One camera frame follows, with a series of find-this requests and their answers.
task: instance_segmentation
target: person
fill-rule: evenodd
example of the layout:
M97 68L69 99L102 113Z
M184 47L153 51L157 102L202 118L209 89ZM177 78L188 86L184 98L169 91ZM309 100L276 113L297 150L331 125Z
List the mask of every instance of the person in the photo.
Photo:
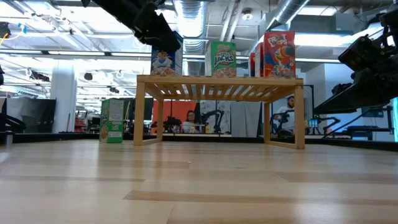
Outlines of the person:
M184 133L199 133L198 130L198 122L195 119L195 112L193 110L189 110L187 112L187 119L182 124L182 129Z
M276 113L285 113L287 110L294 110L294 96L288 97L287 105L281 106ZM289 117L287 118L287 122L282 124L282 129L294 131L294 111L288 112L287 114L289 115ZM281 115L274 116L274 120L281 122L281 119Z

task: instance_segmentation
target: table leg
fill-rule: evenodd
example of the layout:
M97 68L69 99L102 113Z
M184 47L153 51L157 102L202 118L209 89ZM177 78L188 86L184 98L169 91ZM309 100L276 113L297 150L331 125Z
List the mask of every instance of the table leg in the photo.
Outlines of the table leg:
M294 91L295 112L295 145L297 149L305 148L304 126L304 90L302 86L296 86Z
M163 139L163 105L164 101L158 101L157 107L157 139Z
M134 117L134 145L141 146L144 135L144 107L145 107L145 83L137 83L136 110Z
M264 143L271 140L271 129L269 127L269 103L264 102Z

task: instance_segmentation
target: wooden table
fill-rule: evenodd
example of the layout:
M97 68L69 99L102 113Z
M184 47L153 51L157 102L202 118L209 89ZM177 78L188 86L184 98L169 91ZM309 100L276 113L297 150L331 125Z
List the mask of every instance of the wooden table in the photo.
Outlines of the wooden table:
M134 122L134 145L143 146L161 142L163 132L157 132L156 139L142 140L144 130L145 93L158 102L157 126L163 126L163 105L165 99L174 100L233 100L264 102L264 143L304 149L304 92L301 78L260 77L195 77L195 76L137 76L136 115ZM283 97L295 95L295 144L270 140L269 104Z

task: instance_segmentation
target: woman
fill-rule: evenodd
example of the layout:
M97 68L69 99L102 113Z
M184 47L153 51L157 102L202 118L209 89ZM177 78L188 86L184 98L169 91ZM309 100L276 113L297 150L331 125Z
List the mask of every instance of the woman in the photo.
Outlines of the woman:
M184 133L200 133L196 124L198 124L198 122L195 119L195 112L193 112L193 110L188 111L187 120L182 124Z

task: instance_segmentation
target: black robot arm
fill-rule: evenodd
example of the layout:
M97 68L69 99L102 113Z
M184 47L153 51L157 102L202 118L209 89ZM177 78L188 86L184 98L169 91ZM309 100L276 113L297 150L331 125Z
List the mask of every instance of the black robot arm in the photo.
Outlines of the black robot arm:
M393 37L398 46L398 9L379 16L383 35L358 38L340 56L354 73L352 85L337 86L333 96L314 109L315 114L352 113L358 108L383 106L398 96L398 47L388 46Z
M209 119L210 116L216 116L216 122L214 125L214 133L221 133L221 119L224 116L224 111L222 110L213 110L213 111L209 111L207 113L202 113L200 116L200 122L201 124L207 125L207 120Z
M287 118L290 117L289 112L294 112L294 110L286 110L283 113L276 113L276 114L273 114L271 116L270 125L271 125L271 132L272 133L277 134L280 130L282 130L282 125L289 121L287 119ZM280 116L280 118L277 119L279 121L278 127L276 126L276 124L274 124L274 120L275 120L276 116Z
M91 0L81 0L86 7ZM143 44L174 52L180 48L163 15L155 10L162 1L155 0L93 0L119 22L134 31Z
M318 121L318 124L320 124L322 121L328 121L328 120L333 120L334 121L333 123L329 124L328 126L323 127L323 134L326 134L330 127L332 127L335 124L338 124L338 123L341 122L341 120L339 118L336 118L336 117L321 118L319 115L316 115L315 119Z

